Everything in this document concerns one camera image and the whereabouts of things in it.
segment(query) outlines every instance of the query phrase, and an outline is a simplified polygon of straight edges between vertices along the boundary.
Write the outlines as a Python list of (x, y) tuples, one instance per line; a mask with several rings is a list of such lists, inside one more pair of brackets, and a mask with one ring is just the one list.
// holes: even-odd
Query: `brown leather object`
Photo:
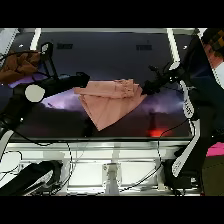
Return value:
[(38, 71), (40, 53), (14, 54), (6, 58), (0, 71), (0, 83), (10, 84)]

